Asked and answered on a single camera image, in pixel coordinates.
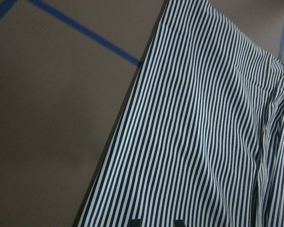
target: striped shirt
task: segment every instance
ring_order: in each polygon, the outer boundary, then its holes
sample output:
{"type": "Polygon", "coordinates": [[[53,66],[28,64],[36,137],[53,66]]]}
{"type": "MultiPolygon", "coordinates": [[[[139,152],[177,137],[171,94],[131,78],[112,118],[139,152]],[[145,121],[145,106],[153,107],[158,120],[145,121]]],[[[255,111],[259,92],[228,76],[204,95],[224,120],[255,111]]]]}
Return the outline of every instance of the striped shirt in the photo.
{"type": "Polygon", "coordinates": [[[170,0],[79,226],[284,227],[284,63],[170,0]]]}

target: cloth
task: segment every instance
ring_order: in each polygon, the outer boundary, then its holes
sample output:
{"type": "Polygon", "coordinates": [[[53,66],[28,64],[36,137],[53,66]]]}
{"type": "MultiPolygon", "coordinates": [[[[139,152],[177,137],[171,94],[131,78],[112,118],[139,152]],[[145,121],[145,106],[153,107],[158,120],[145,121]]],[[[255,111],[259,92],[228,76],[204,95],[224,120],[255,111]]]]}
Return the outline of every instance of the cloth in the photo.
{"type": "Polygon", "coordinates": [[[79,226],[284,227],[284,63],[170,0],[79,226]]]}

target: fabric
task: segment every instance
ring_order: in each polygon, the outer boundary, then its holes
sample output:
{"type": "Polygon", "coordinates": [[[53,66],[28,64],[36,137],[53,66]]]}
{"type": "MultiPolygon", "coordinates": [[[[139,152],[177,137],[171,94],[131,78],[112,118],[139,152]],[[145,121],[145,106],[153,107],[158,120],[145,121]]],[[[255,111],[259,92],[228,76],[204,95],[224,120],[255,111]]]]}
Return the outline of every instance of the fabric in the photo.
{"type": "Polygon", "coordinates": [[[284,63],[170,0],[79,226],[284,227],[284,63]]]}

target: gray surface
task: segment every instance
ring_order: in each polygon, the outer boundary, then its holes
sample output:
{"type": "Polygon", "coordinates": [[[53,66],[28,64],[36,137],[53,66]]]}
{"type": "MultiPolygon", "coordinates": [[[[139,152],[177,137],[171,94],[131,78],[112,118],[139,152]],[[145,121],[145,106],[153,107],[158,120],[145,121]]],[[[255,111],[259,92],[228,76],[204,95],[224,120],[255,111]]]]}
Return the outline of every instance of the gray surface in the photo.
{"type": "MultiPolygon", "coordinates": [[[[48,3],[141,58],[163,0],[48,3]]],[[[212,0],[277,56],[282,0],[212,0]]],[[[0,226],[70,226],[136,67],[32,4],[0,21],[0,226]]]]}

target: navy and white striped fabric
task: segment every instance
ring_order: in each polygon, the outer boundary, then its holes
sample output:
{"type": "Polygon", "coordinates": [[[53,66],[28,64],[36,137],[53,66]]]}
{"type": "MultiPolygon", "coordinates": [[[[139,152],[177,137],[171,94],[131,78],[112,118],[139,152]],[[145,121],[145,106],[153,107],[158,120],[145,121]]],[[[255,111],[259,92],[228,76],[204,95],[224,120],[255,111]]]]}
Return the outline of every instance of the navy and white striped fabric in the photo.
{"type": "Polygon", "coordinates": [[[284,227],[284,63],[170,0],[79,226],[284,227]]]}

